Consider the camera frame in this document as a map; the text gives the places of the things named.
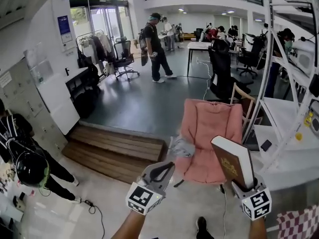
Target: black helmet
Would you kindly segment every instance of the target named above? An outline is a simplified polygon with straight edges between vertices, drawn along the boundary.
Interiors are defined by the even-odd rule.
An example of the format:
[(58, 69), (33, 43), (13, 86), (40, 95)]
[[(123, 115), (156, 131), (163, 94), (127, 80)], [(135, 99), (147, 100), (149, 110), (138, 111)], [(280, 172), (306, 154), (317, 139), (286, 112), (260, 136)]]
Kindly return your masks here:
[(34, 152), (24, 152), (16, 162), (16, 173), (26, 186), (43, 188), (50, 175), (50, 167), (45, 157)]

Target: gold emblem on book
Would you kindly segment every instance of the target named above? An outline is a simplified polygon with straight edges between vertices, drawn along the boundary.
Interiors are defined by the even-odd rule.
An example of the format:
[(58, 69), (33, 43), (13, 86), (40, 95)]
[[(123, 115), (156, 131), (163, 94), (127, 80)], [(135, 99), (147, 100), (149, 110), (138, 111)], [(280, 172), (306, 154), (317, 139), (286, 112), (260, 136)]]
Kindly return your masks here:
[(222, 158), (221, 159), (221, 164), (223, 165), (223, 167), (225, 167), (227, 169), (228, 172), (238, 176), (235, 167), (229, 163), (227, 158)]

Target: black phone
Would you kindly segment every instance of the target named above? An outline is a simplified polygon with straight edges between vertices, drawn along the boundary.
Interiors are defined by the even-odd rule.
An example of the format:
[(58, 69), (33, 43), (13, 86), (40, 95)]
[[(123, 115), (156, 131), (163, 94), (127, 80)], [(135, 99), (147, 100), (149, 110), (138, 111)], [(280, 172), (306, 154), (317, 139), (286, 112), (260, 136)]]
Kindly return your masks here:
[(263, 151), (267, 151), (272, 143), (269, 140), (266, 140), (260, 147)]

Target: white shoe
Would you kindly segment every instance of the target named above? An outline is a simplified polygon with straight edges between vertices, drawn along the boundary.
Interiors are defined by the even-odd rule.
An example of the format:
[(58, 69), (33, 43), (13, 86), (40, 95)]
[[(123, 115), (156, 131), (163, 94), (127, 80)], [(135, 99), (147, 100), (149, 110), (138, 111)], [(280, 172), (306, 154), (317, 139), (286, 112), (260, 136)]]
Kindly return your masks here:
[(154, 81), (153, 80), (153, 82), (155, 82), (155, 83), (163, 83), (163, 82), (165, 82), (163, 79), (159, 79), (158, 81)]
[(172, 75), (165, 75), (165, 77), (169, 79), (169, 78), (176, 78), (177, 76), (175, 74), (172, 74)]
[(74, 177), (74, 182), (72, 182), (72, 184), (75, 186), (75, 187), (77, 187), (77, 186), (79, 186), (79, 181)]
[(72, 204), (78, 205), (81, 203), (81, 198), (80, 197), (75, 197), (73, 201), (71, 201)]

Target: tiled floor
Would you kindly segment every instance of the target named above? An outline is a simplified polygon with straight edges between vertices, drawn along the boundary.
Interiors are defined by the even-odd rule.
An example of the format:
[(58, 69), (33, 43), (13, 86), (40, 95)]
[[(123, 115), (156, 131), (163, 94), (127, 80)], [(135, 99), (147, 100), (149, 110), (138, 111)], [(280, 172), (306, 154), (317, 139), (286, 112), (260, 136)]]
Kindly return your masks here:
[[(207, 66), (197, 64), (197, 57), (199, 61), (209, 60), (208, 52), (194, 51), (189, 75), (204, 79), (185, 77), (187, 75), (188, 49), (176, 49), (175, 52), (168, 52), (167, 60), (171, 69), (181, 77), (166, 80), (163, 84), (152, 82), (150, 61), (142, 67), (141, 60), (137, 59), (132, 67), (139, 71), (141, 75), (139, 77), (136, 74), (130, 76), (132, 79), (130, 83), (125, 75), (118, 82), (114, 76), (104, 80), (100, 85), (102, 92), (94, 112), (82, 121), (152, 133), (161, 137), (176, 134), (183, 117), (185, 99), (203, 99), (206, 91), (207, 81), (205, 79), (209, 78)], [(244, 74), (239, 77), (241, 71), (236, 71), (235, 68), (231, 72), (235, 78), (242, 82), (251, 80), (250, 75), (245, 76)], [(248, 86), (253, 96), (258, 95), (262, 80), (263, 71), (258, 73), (254, 84)], [(278, 80), (275, 96), (282, 98), (286, 87), (287, 84)], [(216, 96), (208, 90), (205, 98), (206, 100), (214, 100)]]
[[(98, 206), (103, 213), (105, 239), (110, 238), (120, 227), (130, 209), (125, 197), (130, 185), (105, 177), (63, 158), (65, 166), (80, 181), (78, 187), (57, 179), (62, 186)], [(146, 218), (140, 239), (194, 239), (195, 221), (205, 216), (207, 227), (216, 239), (224, 236), (223, 214), (225, 197), (217, 187), (184, 182), (178, 188), (172, 185), (179, 181), (173, 177), (168, 186), (166, 199), (152, 210)], [(227, 238), (246, 239), (249, 219), (240, 210), (238, 199), (227, 195), (225, 216)], [(100, 239), (102, 237), (101, 215), (89, 214), (84, 203), (73, 205), (51, 193), (43, 197), (37, 192), (28, 197), (21, 232), (25, 239)]]

